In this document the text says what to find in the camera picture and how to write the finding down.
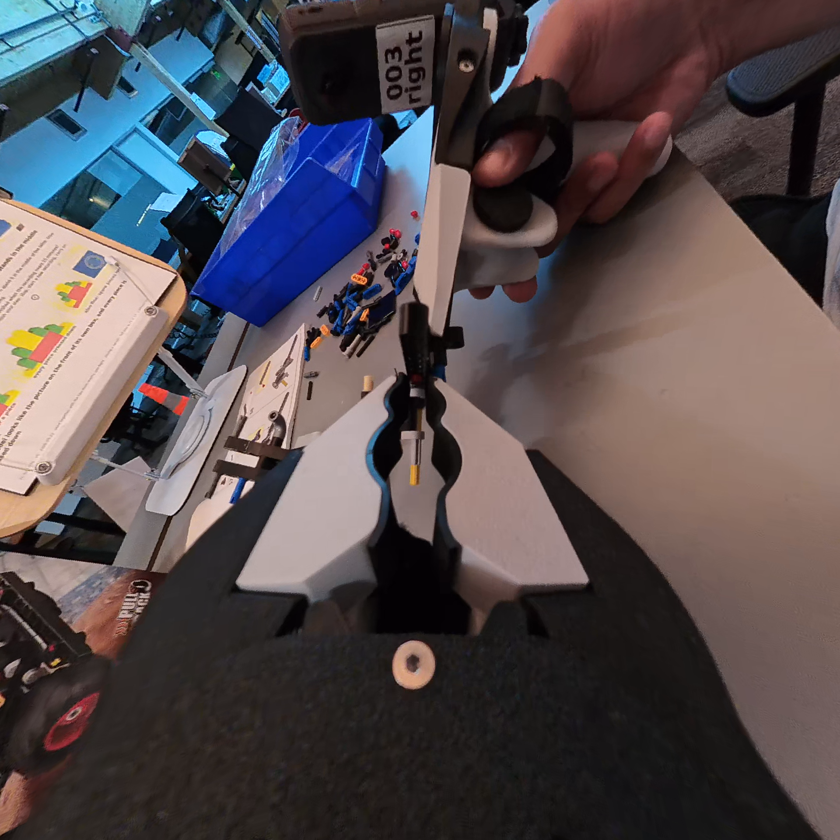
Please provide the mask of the orange traffic cone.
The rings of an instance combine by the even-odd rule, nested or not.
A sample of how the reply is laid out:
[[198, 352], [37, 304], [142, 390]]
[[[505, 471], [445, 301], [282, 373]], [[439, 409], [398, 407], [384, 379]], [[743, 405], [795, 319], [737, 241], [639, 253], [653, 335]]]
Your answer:
[[148, 397], [155, 403], [162, 405], [174, 415], [179, 417], [183, 415], [191, 399], [189, 395], [181, 395], [167, 391], [165, 388], [152, 385], [148, 382], [140, 384], [138, 391], [143, 396]]

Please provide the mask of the lego instruction booklet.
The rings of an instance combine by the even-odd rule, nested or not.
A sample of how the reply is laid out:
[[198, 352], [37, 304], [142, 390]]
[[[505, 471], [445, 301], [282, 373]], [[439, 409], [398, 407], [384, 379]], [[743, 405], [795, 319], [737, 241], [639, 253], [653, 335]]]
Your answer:
[[268, 443], [279, 436], [281, 421], [286, 433], [281, 446], [291, 448], [305, 366], [310, 326], [305, 322], [267, 360], [248, 376], [238, 410], [234, 436]]

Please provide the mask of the person's right forearm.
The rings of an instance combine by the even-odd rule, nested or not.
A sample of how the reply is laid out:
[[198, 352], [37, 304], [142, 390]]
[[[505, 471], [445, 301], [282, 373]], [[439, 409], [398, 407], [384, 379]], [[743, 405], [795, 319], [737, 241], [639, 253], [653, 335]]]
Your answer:
[[770, 49], [835, 28], [838, 1], [716, 2], [715, 77]]

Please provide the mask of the blue plastic bin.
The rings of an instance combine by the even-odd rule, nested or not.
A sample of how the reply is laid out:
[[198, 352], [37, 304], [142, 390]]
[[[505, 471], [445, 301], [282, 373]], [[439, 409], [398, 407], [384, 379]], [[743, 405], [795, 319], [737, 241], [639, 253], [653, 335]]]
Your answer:
[[262, 327], [377, 228], [385, 162], [372, 119], [309, 125], [279, 192], [227, 247], [192, 295]]

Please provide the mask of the person's right hand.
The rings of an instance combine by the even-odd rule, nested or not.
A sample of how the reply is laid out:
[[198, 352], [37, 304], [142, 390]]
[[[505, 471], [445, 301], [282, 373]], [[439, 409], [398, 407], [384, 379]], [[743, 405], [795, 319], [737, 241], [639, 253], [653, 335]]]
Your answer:
[[580, 120], [636, 129], [620, 156], [585, 158], [553, 203], [549, 256], [580, 222], [617, 215], [644, 183], [669, 138], [724, 69], [738, 24], [736, 2], [556, 2], [532, 33], [509, 90], [553, 79]]

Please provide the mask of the monster truck lego box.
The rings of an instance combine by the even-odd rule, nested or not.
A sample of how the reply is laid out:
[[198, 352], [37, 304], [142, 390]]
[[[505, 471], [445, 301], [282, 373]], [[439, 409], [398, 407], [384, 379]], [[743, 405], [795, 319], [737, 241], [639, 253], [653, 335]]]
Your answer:
[[1, 829], [65, 770], [165, 574], [95, 563], [1, 574]]

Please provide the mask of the clear plastic bag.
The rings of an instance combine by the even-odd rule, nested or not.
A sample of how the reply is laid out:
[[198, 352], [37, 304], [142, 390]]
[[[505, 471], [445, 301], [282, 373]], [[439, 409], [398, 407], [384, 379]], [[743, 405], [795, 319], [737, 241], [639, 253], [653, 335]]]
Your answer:
[[303, 118], [284, 119], [269, 134], [234, 216], [233, 227], [245, 228], [281, 191], [300, 186], [304, 198], [314, 196], [323, 175], [350, 185], [366, 148], [373, 158], [382, 152], [384, 135], [372, 119], [313, 125]]

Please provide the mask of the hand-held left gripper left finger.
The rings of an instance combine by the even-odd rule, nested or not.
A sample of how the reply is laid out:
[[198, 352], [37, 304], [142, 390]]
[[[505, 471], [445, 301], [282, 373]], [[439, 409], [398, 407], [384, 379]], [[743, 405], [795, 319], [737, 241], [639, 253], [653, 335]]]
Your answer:
[[304, 448], [237, 578], [240, 590], [310, 601], [363, 601], [373, 592], [367, 543], [384, 491], [371, 446], [389, 421], [385, 395], [396, 382], [387, 377]]

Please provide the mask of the pile of small lego pieces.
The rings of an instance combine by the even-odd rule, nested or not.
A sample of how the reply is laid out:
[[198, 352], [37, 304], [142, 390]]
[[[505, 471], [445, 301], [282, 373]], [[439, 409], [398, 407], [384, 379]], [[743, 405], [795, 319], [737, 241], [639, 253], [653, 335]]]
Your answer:
[[367, 249], [364, 261], [348, 281], [317, 312], [318, 322], [307, 330], [303, 344], [304, 361], [312, 352], [334, 338], [347, 357], [361, 354], [375, 336], [396, 314], [397, 299], [413, 280], [421, 221], [418, 211], [411, 212], [413, 246], [403, 231], [388, 229], [378, 251]]

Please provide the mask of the person's dark pants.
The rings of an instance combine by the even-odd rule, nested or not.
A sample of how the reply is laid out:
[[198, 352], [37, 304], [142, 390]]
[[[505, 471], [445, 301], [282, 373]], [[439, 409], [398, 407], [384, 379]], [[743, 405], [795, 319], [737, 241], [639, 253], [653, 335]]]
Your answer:
[[747, 195], [729, 204], [819, 307], [823, 305], [826, 215], [831, 197], [831, 193]]

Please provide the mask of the printed instruction sheet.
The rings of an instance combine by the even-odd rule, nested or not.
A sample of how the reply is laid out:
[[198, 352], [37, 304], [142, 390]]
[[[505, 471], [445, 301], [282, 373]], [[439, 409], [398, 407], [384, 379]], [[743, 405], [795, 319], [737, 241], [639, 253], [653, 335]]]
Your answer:
[[167, 316], [174, 270], [2, 201], [1, 488], [67, 478]]

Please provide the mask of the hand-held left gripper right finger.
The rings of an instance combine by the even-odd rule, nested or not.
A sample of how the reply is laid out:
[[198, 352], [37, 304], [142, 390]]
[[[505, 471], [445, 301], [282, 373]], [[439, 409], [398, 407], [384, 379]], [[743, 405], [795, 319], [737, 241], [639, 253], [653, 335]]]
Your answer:
[[584, 589], [589, 577], [522, 444], [440, 380], [427, 421], [444, 482], [433, 539], [444, 583], [464, 601]]

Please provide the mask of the black lego axle subassembly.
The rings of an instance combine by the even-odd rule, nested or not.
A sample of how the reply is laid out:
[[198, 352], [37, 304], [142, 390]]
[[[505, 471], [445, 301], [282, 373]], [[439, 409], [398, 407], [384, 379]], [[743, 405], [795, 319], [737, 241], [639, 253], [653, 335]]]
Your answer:
[[456, 448], [451, 434], [444, 431], [447, 403], [440, 385], [446, 383], [448, 352], [463, 349], [465, 337], [462, 327], [448, 323], [441, 336], [434, 334], [428, 324], [428, 307], [418, 301], [402, 304], [399, 334], [408, 387], [401, 442], [407, 448], [409, 484], [418, 487], [426, 427], [434, 431], [435, 444], [443, 451], [432, 460], [444, 480], [448, 480], [453, 465]]

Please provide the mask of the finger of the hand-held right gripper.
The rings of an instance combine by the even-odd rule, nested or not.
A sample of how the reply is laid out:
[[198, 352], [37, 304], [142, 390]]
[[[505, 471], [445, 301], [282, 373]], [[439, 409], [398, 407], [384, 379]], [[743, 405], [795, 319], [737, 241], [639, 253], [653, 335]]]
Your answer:
[[419, 302], [427, 308], [432, 332], [445, 331], [470, 186], [467, 171], [431, 162], [414, 288]]

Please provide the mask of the person's white shirt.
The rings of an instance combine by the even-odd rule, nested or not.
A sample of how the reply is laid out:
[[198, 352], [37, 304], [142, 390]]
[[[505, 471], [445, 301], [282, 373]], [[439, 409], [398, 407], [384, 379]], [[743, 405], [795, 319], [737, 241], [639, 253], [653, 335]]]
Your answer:
[[822, 309], [839, 328], [839, 182], [835, 184], [826, 214], [826, 267]]

